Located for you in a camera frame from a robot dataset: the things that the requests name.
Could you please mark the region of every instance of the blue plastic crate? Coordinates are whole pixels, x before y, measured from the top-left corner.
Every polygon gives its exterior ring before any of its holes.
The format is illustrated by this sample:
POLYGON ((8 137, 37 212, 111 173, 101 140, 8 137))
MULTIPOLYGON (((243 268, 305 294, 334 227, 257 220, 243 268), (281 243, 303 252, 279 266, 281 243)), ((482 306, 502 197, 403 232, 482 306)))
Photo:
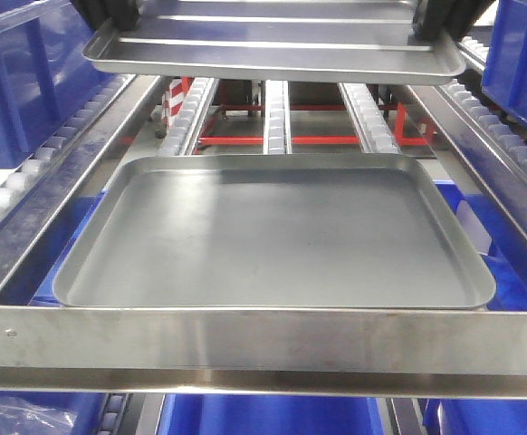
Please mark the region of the blue plastic crate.
POLYGON ((14 168, 108 80, 82 55, 91 30, 67 0, 0 0, 0 168, 14 168))
POLYGON ((172 394, 158 435, 383 435, 376 399, 172 394))
POLYGON ((500 0, 483 90, 527 127, 527 0, 500 0))
POLYGON ((16 397, 34 405, 76 413, 70 435, 91 435, 98 429, 106 394, 92 392, 0 391, 0 397, 16 397))

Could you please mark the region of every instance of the metal bar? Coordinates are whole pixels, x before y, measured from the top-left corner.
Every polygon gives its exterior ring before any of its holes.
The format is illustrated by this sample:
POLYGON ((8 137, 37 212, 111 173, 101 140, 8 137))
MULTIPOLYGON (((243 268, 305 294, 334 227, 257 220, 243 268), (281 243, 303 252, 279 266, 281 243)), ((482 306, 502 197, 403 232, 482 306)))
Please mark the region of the metal bar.
POLYGON ((287 98, 287 82, 265 82, 265 120, 263 122, 263 154, 292 152, 290 111, 287 98))
POLYGON ((283 133, 285 153, 292 154, 292 120, 290 116, 290 85, 283 82, 283 133))
POLYGON ((378 105, 365 84, 339 83, 340 94, 364 152, 399 153, 378 105))
POLYGON ((181 111, 168 130, 158 151, 159 156, 191 156, 203 129, 211 101, 216 95, 219 81, 211 78, 195 78, 183 101, 181 111))
POLYGON ((397 435, 426 435, 416 399, 395 398, 387 399, 387 402, 394 415, 397 435))
POLYGON ((135 435, 157 435, 164 403, 165 394, 158 392, 146 394, 135 435))
POLYGON ((33 248, 59 212, 105 158, 148 117, 165 79, 136 78, 111 107, 70 144, 0 229, 0 294, 32 256, 33 248))
POLYGON ((495 210, 492 227, 497 227, 491 236, 527 285, 527 173, 444 87, 393 91, 413 119, 424 117, 436 125, 431 149, 459 188, 487 195, 495 210), (452 163, 455 158, 458 165, 452 163), (507 232, 515 237, 503 237, 507 232))
POLYGON ((258 311, 0 306, 0 388, 527 397, 527 313, 258 311))

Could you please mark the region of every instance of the red bar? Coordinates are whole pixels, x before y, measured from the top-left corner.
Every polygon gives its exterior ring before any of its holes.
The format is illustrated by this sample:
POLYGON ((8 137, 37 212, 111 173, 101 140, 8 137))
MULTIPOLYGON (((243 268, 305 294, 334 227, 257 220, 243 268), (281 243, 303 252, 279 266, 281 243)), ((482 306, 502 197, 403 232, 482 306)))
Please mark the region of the red bar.
MULTIPOLYGON (((359 145, 356 136, 296 136, 293 145, 359 145)), ((262 136, 213 136, 201 138, 199 145, 209 146, 263 146, 262 136)))
POLYGON ((407 138, 405 137, 405 121, 407 120, 407 110, 402 104, 398 104, 397 121, 394 126, 394 137, 397 140, 397 144, 401 147, 406 145, 428 145, 426 139, 423 138, 407 138))
POLYGON ((296 136, 293 145, 359 145, 356 136, 296 136))
MULTIPOLYGON (((264 104, 222 104, 223 111, 264 111, 264 104)), ((346 107, 341 104, 294 104, 291 111, 344 111, 346 107)))
POLYGON ((199 145, 202 147, 210 146, 227 146, 227 145, 264 145, 264 138, 262 136, 214 136, 201 138, 199 145))

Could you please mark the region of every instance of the metal rail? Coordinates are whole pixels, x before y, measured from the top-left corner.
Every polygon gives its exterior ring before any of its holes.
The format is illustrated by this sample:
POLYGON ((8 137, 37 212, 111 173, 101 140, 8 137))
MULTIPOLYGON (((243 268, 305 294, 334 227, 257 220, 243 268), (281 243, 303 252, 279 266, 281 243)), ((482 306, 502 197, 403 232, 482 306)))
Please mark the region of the metal rail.
POLYGON ((195 152, 197 139, 201 134, 211 101, 216 95, 217 79, 197 77, 183 101, 181 111, 169 127, 158 155, 191 156, 195 152))
POLYGON ((37 186, 0 228, 0 297, 29 260, 57 215, 104 161, 112 168, 117 151, 140 129, 164 91, 166 79, 137 77, 115 102, 48 169, 37 186))
POLYGON ((263 154, 292 154, 288 82, 265 82, 263 154))
POLYGON ((400 148, 365 84, 339 83, 340 94, 364 152, 399 154, 400 148))
POLYGON ((527 285, 527 172, 480 125, 447 87, 399 86, 395 96, 413 119, 432 122, 431 148, 465 193, 485 193, 495 209, 491 234, 527 285), (504 237, 511 233, 516 237, 504 237))

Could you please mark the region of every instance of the metal tray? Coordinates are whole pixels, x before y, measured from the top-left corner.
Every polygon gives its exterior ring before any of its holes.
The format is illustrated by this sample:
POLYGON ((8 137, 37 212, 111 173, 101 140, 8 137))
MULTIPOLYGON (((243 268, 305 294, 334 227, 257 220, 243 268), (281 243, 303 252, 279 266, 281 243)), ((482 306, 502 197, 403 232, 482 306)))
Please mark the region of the metal tray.
POLYGON ((135 160, 54 281, 113 307, 464 309, 494 289, 420 164, 358 153, 135 160))
POLYGON ((106 23, 84 55, 110 73, 444 84, 465 70, 446 34, 412 30, 401 0, 147 0, 135 30, 106 23))

